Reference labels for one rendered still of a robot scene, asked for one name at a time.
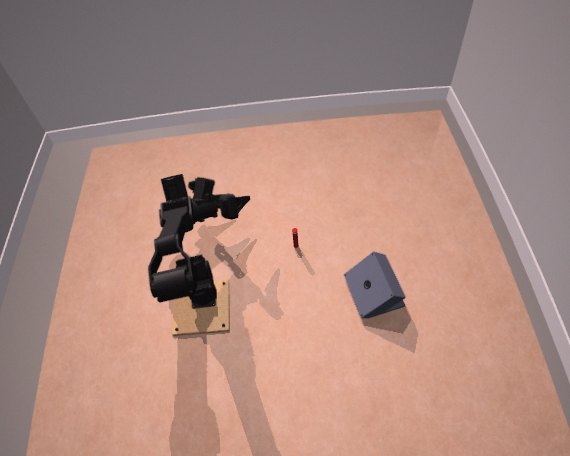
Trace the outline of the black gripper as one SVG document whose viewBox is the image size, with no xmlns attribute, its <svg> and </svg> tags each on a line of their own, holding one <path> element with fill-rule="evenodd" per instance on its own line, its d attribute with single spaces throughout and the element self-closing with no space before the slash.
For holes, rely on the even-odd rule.
<svg viewBox="0 0 570 456">
<path fill-rule="evenodd" d="M 204 222 L 207 218 L 218 217 L 218 209 L 220 209 L 222 217 L 231 220 L 236 219 L 238 218 L 241 209 L 250 200 L 250 196 L 235 197 L 234 194 L 230 193 L 213 194 L 210 197 L 215 197 L 214 202 L 201 203 L 200 200 L 191 199 L 197 214 L 196 222 Z"/>
</svg>

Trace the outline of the grey sloped panel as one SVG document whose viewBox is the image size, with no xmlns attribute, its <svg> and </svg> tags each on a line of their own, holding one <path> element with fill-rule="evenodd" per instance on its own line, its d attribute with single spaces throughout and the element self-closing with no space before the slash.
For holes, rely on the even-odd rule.
<svg viewBox="0 0 570 456">
<path fill-rule="evenodd" d="M 344 274 L 361 318 L 405 307 L 402 287 L 386 255 L 372 252 Z"/>
</svg>

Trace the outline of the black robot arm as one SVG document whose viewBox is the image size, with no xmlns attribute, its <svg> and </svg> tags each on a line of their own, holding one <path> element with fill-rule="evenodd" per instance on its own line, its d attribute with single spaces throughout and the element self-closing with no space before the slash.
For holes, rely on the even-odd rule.
<svg viewBox="0 0 570 456">
<path fill-rule="evenodd" d="M 190 297 L 192 309 L 216 305 L 217 288 L 209 261 L 203 255 L 188 257 L 183 251 L 184 234 L 191 231 L 197 220 L 191 199 L 212 203 L 215 197 L 214 179 L 197 178 L 188 183 L 193 198 L 188 196 L 183 174 L 161 179 L 165 202 L 160 203 L 159 222 L 162 230 L 154 240 L 155 252 L 148 265 L 150 289 L 158 302 Z M 180 253 L 176 268 L 157 272 L 162 256 Z M 214 305 L 213 305 L 214 304 Z M 194 307 L 195 306 L 195 307 Z M 194 307 L 194 308 L 193 308 Z"/>
</svg>

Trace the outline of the red peg with white band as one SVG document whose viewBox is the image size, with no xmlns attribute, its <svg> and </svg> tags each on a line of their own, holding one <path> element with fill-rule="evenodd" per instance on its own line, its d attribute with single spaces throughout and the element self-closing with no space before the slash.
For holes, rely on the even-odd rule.
<svg viewBox="0 0 570 456">
<path fill-rule="evenodd" d="M 292 233 L 293 233 L 293 244 L 294 244 L 294 247 L 297 248 L 299 246 L 298 245 L 298 230 L 297 230 L 297 228 L 293 228 Z"/>
</svg>

